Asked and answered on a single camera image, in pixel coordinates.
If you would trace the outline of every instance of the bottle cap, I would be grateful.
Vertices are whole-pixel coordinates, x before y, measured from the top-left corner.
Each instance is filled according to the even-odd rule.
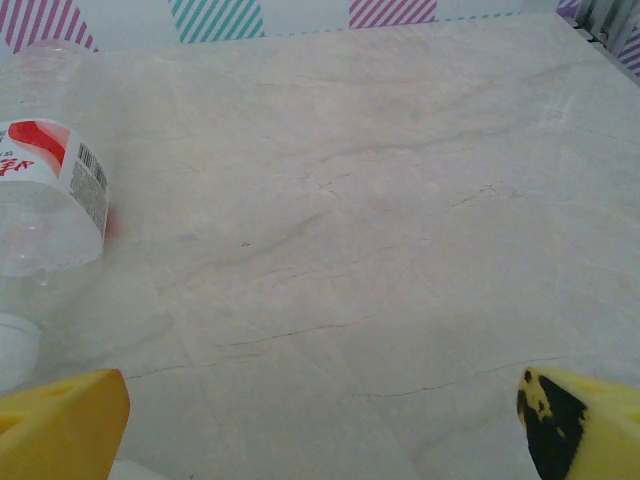
[[[0,392],[29,378],[38,359],[40,329],[29,320],[0,313]]]

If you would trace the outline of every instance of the plastic bottle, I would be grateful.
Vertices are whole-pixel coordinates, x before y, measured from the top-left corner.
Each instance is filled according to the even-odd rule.
[[[99,266],[112,166],[104,147],[119,120],[105,73],[62,41],[0,69],[0,391],[29,378],[48,320]]]

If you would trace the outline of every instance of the bottle label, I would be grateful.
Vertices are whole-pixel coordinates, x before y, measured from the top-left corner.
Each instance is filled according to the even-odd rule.
[[[109,183],[100,161],[73,129],[45,119],[0,122],[0,182],[50,185],[70,196],[104,236]]]

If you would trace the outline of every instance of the table surface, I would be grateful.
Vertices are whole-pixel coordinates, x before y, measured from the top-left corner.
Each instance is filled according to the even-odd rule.
[[[640,384],[640,90],[560,18],[104,61],[119,237],[38,375],[122,369],[132,460],[533,480],[525,366]]]

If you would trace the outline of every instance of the yellow object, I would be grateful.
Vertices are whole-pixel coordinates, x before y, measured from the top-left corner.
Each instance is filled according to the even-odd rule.
[[[518,416],[542,480],[640,479],[640,390],[528,368]]]
[[[0,399],[1,480],[106,480],[129,416],[118,370]]]

